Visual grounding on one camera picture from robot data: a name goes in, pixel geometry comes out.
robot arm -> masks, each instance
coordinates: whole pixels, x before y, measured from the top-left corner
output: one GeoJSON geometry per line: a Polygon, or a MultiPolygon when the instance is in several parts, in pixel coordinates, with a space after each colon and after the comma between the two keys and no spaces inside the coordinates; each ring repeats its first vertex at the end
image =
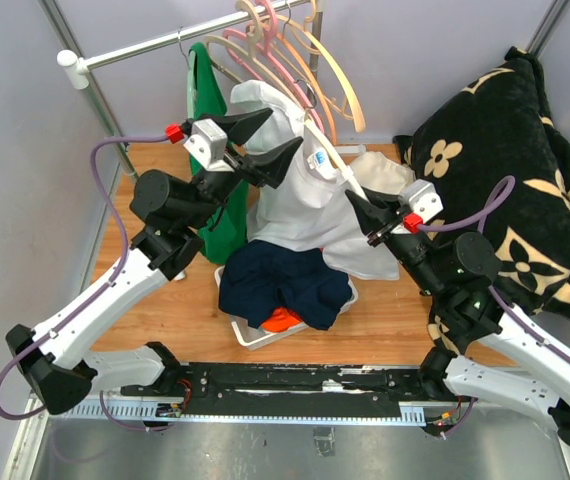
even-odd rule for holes
{"type": "Polygon", "coordinates": [[[192,229],[206,227],[243,180],[257,187],[280,185],[301,138],[257,156],[241,155],[233,146],[244,144],[271,113],[267,108],[183,123],[174,137],[188,136],[184,146],[203,168],[190,182],[159,170],[141,175],[130,209],[145,226],[133,238],[125,263],[119,259],[48,320],[33,329],[17,325],[7,334],[10,351],[21,356],[19,370],[50,413],[70,410],[90,392],[143,385],[164,394],[176,383],[178,361],[161,343],[129,352],[90,348],[139,300],[189,265],[202,246],[192,229]],[[60,328],[70,314],[74,318],[60,328]],[[33,351],[25,355],[27,349],[33,351]]]}
{"type": "Polygon", "coordinates": [[[436,347],[419,370],[425,390],[435,395],[449,390],[516,410],[557,427],[570,445],[570,348],[493,289],[501,262],[489,241],[467,231],[435,247],[419,225],[442,207],[424,180],[399,196],[366,194],[369,201],[347,192],[370,245],[385,243],[422,293],[433,298],[429,327],[437,332],[436,347]],[[466,358],[476,340],[515,360],[535,380],[466,358]]]}

label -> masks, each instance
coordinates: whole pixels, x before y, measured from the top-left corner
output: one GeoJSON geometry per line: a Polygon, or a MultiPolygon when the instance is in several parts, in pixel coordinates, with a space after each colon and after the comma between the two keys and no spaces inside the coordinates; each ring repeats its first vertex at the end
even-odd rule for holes
{"type": "Polygon", "coordinates": [[[327,180],[331,180],[336,177],[334,167],[332,167],[329,156],[323,148],[316,150],[309,157],[307,157],[307,163],[309,165],[309,168],[316,170],[323,178],[327,180]]]}

black pillow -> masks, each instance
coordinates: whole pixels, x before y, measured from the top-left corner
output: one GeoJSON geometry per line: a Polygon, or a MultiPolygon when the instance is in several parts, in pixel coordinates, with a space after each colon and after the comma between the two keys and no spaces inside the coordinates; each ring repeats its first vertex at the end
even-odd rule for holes
{"type": "Polygon", "coordinates": [[[505,60],[394,142],[441,196],[433,225],[477,212],[501,178],[516,177],[484,230],[503,261],[496,286],[528,314],[570,319],[570,144],[552,123],[538,60],[517,48],[505,60]]]}

pink hanger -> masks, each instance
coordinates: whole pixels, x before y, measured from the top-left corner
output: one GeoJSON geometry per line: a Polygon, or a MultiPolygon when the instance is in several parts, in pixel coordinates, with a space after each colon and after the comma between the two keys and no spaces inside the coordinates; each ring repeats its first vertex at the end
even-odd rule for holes
{"type": "MultiPolygon", "coordinates": [[[[313,106],[309,98],[307,97],[303,89],[298,85],[298,83],[296,83],[296,81],[289,73],[289,71],[283,66],[282,63],[278,61],[278,59],[271,52],[272,39],[276,37],[278,33],[276,11],[274,10],[274,7],[272,7],[272,3],[270,2],[270,0],[256,0],[256,3],[259,5],[263,5],[265,7],[265,11],[268,14],[268,26],[262,28],[263,44],[261,45],[258,42],[251,41],[252,40],[251,37],[256,35],[256,33],[254,33],[254,35],[251,34],[247,35],[233,28],[226,28],[225,30],[223,30],[223,38],[229,39],[229,37],[236,37],[241,40],[247,41],[250,47],[249,51],[252,54],[254,52],[253,47],[256,47],[256,51],[258,51],[263,56],[263,58],[265,58],[267,62],[272,67],[274,67],[280,79],[294,93],[300,104],[304,108],[310,109],[309,113],[312,119],[314,120],[314,123],[321,132],[325,133],[325,130],[323,128],[323,122],[321,121],[321,118],[319,117],[316,110],[313,109],[313,106]]],[[[261,25],[255,25],[255,28],[261,28],[261,25]]],[[[252,77],[254,77],[256,80],[263,80],[263,78],[258,73],[256,73],[256,71],[250,65],[248,65],[244,60],[242,60],[233,50],[227,49],[227,53],[236,63],[238,63],[241,67],[243,67],[243,69],[245,69],[245,71],[247,71],[247,73],[249,73],[252,77]]]]}

metal floor panel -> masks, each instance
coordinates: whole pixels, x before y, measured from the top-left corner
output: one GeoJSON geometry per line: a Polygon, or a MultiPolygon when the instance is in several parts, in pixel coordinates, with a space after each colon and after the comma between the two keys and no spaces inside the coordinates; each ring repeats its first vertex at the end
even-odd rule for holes
{"type": "Polygon", "coordinates": [[[451,439],[417,427],[179,423],[164,433],[104,420],[52,420],[32,480],[565,480],[555,436],[530,419],[475,408],[451,439]],[[57,459],[55,446],[82,463],[57,459]]]}

